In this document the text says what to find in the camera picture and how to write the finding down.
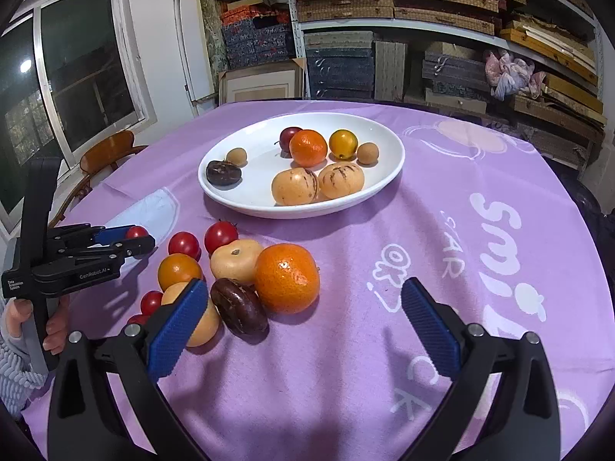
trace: window pane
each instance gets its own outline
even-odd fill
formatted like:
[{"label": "window pane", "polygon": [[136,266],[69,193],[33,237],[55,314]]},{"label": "window pane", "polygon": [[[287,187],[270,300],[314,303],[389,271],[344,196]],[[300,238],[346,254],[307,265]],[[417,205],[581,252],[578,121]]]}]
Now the window pane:
[{"label": "window pane", "polygon": [[32,19],[0,37],[0,201],[10,213],[23,197],[32,156],[60,156],[36,76]]},{"label": "window pane", "polygon": [[135,111],[111,0],[60,0],[44,7],[41,38],[53,102],[71,149]]}]

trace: window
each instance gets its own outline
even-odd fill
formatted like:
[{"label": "window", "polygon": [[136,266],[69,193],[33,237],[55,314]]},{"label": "window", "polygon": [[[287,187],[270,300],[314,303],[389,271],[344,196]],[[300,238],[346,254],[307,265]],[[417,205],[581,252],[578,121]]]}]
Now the window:
[{"label": "window", "polygon": [[148,117],[127,0],[27,0],[0,36],[0,219],[21,216],[26,163],[63,158]]}]

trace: screw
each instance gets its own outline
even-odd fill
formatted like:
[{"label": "screw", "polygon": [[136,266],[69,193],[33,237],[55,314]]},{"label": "screw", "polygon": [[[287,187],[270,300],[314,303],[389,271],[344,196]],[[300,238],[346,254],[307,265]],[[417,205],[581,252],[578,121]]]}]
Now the screw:
[{"label": "screw", "polygon": [[537,345],[538,343],[540,343],[540,338],[535,332],[529,331],[525,333],[525,337],[527,341],[529,341],[532,345]]},{"label": "screw", "polygon": [[467,325],[467,332],[478,338],[485,334],[485,329],[480,324],[473,323]]},{"label": "screw", "polygon": [[124,334],[127,336],[136,336],[141,332],[141,326],[138,324],[129,324],[124,328]]},{"label": "screw", "polygon": [[77,343],[79,340],[81,340],[81,337],[83,335],[81,334],[81,331],[73,331],[71,334],[68,335],[68,341],[70,341],[71,343]]}]

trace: human hand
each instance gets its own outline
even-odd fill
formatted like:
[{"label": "human hand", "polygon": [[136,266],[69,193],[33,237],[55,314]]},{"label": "human hand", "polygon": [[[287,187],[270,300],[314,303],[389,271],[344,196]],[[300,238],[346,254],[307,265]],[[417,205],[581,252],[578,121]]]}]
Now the human hand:
[{"label": "human hand", "polygon": [[[53,316],[47,321],[47,337],[42,342],[43,350],[49,350],[53,355],[60,353],[66,345],[68,334],[68,295],[60,298],[60,303]],[[22,335],[22,323],[32,316],[32,302],[16,299],[6,307],[6,329],[13,338]]]}]

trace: red cherry tomato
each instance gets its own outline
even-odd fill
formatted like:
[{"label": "red cherry tomato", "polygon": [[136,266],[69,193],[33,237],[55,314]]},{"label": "red cherry tomato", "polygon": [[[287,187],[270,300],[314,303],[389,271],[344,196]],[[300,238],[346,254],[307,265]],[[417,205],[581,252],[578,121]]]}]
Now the red cherry tomato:
[{"label": "red cherry tomato", "polygon": [[200,250],[201,246],[199,245],[199,240],[190,234],[190,232],[178,232],[174,234],[168,242],[169,254],[183,253],[196,260]]},{"label": "red cherry tomato", "polygon": [[142,226],[134,226],[128,229],[126,232],[126,239],[134,239],[136,237],[144,237],[150,235],[150,233]]},{"label": "red cherry tomato", "polygon": [[230,222],[219,221],[205,232],[205,249],[212,254],[220,246],[226,246],[239,239],[236,227]]},{"label": "red cherry tomato", "polygon": [[142,313],[140,313],[139,315],[133,315],[130,319],[128,319],[128,321],[126,321],[126,325],[128,324],[144,325],[148,321],[149,318],[150,318],[149,315],[144,315]]},{"label": "red cherry tomato", "polygon": [[152,315],[162,303],[162,293],[160,291],[148,291],[141,298],[141,313]]},{"label": "red cherry tomato", "polygon": [[298,131],[301,131],[302,128],[298,126],[289,126],[288,128],[284,128],[280,134],[280,147],[284,152],[290,154],[290,149],[288,145],[290,144],[291,138],[294,137],[294,134]]}]

